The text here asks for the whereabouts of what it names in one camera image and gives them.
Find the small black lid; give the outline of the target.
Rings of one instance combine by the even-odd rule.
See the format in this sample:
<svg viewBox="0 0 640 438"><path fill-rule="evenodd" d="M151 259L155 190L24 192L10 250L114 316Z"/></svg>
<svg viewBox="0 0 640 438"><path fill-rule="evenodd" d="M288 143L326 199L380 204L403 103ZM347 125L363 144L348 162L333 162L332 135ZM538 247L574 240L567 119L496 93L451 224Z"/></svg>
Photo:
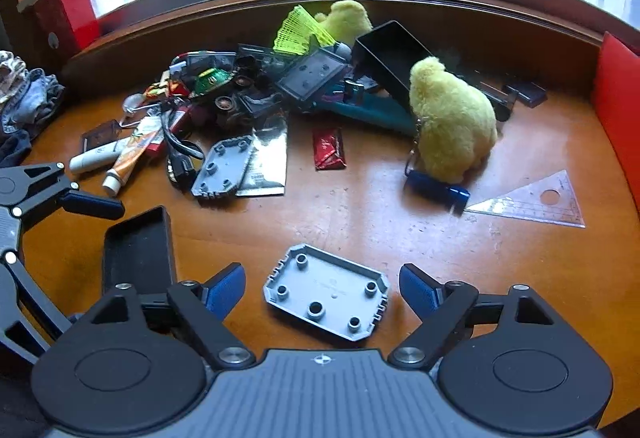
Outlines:
<svg viewBox="0 0 640 438"><path fill-rule="evenodd" d="M532 82L511 82L504 84L502 90L507 94L515 94L515 98L529 109L540 106L548 98L547 91Z"/></svg>

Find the black open box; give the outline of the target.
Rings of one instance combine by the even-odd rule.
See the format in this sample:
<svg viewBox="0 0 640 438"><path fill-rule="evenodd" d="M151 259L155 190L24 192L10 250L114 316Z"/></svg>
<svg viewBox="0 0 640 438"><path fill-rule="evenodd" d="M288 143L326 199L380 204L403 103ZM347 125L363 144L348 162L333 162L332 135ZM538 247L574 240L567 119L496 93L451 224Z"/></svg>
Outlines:
<svg viewBox="0 0 640 438"><path fill-rule="evenodd" d="M371 77L411 112L410 71L416 62L432 55L416 36L391 20L356 38L352 65L358 75Z"/></svg>

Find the grey plastic plate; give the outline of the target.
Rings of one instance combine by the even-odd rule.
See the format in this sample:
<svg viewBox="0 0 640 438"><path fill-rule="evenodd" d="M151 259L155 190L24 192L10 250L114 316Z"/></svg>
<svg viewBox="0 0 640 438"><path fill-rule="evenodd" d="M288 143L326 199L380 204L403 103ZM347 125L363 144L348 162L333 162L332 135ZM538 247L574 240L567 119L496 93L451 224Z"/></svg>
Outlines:
<svg viewBox="0 0 640 438"><path fill-rule="evenodd" d="M390 300L387 276L308 244L290 247L262 288L264 299L349 342L368 338Z"/></svg>
<svg viewBox="0 0 640 438"><path fill-rule="evenodd" d="M199 200L216 200L235 194L253 151L254 137L251 135L215 143L194 180L191 194Z"/></svg>

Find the large yellow plush toy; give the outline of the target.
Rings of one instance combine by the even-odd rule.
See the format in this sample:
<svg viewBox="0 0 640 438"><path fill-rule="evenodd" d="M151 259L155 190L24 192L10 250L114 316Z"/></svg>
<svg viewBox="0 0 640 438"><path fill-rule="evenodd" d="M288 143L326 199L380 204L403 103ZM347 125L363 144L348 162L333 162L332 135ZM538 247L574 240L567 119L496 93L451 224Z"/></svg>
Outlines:
<svg viewBox="0 0 640 438"><path fill-rule="evenodd" d="M436 180L460 184L482 166L498 140L495 111L481 91L433 56L413 65L409 82L423 169Z"/></svg>

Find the black rectangular tray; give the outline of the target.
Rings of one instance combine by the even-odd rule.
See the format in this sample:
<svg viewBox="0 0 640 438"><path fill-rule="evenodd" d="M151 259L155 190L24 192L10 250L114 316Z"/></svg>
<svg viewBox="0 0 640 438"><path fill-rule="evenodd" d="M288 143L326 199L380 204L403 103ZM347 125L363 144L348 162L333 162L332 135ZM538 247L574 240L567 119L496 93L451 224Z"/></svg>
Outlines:
<svg viewBox="0 0 640 438"><path fill-rule="evenodd" d="M102 293L131 284L139 295L160 296L176 282L171 223L164 206L156 206L114 224L104 236Z"/></svg>

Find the right red cardboard box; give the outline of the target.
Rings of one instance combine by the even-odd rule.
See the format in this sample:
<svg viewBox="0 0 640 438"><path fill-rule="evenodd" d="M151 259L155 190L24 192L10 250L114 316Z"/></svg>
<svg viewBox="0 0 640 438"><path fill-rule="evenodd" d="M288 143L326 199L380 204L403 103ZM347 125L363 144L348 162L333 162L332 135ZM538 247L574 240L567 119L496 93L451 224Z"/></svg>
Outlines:
<svg viewBox="0 0 640 438"><path fill-rule="evenodd" d="M640 60L609 32L603 37L591 102L625 175L634 205L640 201Z"/></svg>

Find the small yellow plush toy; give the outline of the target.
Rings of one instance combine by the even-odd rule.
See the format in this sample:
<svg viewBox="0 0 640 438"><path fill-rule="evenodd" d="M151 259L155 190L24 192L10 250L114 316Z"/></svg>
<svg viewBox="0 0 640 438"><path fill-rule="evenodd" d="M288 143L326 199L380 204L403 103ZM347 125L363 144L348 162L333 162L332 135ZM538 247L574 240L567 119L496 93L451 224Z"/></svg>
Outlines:
<svg viewBox="0 0 640 438"><path fill-rule="evenodd" d="M314 20L335 40L351 47L359 36L369 33L373 28L366 8L356 0L334 2L328 14L318 12Z"/></svg>

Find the pile of clothes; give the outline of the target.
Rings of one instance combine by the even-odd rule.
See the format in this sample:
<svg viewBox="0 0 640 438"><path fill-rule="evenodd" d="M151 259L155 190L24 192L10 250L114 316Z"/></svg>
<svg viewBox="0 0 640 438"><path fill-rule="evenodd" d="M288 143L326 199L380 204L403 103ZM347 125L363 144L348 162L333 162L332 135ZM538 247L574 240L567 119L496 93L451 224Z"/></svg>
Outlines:
<svg viewBox="0 0 640 438"><path fill-rule="evenodd" d="M53 120L65 88L42 68L29 70L11 51L1 51L1 167L21 165L32 143Z"/></svg>

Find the red snack packet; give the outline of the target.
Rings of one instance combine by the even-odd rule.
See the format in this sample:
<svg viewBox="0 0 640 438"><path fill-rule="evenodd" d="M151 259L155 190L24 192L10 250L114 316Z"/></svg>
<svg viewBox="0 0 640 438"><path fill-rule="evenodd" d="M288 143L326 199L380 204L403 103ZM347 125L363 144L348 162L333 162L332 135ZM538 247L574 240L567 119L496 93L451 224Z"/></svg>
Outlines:
<svg viewBox="0 0 640 438"><path fill-rule="evenodd" d="M338 128L316 129L312 134L314 167L317 170L346 168L342 132Z"/></svg>

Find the left red cardboard box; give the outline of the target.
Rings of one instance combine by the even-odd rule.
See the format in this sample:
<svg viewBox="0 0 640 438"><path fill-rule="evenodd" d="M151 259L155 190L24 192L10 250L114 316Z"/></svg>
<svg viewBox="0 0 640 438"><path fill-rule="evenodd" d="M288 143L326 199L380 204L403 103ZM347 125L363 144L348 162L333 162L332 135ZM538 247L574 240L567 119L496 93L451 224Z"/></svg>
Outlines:
<svg viewBox="0 0 640 438"><path fill-rule="evenodd" d="M16 8L35 16L48 47L62 63L101 36L91 0L21 0Z"/></svg>

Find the silver foil packet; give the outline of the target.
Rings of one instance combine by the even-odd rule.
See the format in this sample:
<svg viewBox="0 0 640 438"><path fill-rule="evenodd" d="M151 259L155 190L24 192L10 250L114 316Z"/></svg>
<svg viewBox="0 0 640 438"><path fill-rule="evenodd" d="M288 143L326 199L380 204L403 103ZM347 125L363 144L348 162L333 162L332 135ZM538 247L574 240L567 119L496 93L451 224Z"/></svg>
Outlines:
<svg viewBox="0 0 640 438"><path fill-rule="evenodd" d="M238 198L284 195L288 169L288 120L267 117L253 129L254 150L236 191Z"/></svg>

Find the blue keychain flashlight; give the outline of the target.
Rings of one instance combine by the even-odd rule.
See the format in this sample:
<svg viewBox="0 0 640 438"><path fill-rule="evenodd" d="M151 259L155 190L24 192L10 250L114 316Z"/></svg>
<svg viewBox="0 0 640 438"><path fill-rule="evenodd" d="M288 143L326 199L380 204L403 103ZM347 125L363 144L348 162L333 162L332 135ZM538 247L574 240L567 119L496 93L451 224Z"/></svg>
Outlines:
<svg viewBox="0 0 640 438"><path fill-rule="evenodd" d="M415 169L409 170L406 178L407 186L414 192L445 206L457 215L461 215L468 205L470 194L464 187L445 184Z"/></svg>

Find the teal case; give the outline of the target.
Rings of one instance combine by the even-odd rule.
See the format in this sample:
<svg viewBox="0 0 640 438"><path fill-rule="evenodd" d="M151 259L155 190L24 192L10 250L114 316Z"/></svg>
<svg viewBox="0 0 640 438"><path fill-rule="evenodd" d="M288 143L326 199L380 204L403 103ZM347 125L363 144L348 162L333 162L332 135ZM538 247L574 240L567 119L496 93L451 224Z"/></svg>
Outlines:
<svg viewBox="0 0 640 438"><path fill-rule="evenodd" d="M412 137L416 132L416 121L412 114L391 96L381 97L368 92L334 92L321 96L314 106L317 110L329 111L401 135Z"/></svg>

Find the dark smoked plastic case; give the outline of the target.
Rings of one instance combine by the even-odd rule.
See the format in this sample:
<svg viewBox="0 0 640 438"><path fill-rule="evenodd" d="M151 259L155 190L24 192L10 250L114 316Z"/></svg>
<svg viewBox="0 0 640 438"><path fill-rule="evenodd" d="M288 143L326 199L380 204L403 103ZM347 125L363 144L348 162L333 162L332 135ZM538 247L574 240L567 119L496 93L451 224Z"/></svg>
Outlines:
<svg viewBox="0 0 640 438"><path fill-rule="evenodd" d="M85 153L92 149L104 146L118 139L122 128L117 120L107 120L95 128L84 132L80 139L80 152Z"/></svg>

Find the clear triangle ruler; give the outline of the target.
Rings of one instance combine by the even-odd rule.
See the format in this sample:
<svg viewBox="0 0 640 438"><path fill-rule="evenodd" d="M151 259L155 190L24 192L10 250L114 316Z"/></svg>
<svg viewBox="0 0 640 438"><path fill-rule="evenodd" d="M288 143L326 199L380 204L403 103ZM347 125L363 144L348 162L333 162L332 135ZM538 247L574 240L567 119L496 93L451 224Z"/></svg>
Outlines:
<svg viewBox="0 0 640 438"><path fill-rule="evenodd" d="M565 169L506 194L468 206L465 210L473 214L586 228L570 176Z"/></svg>

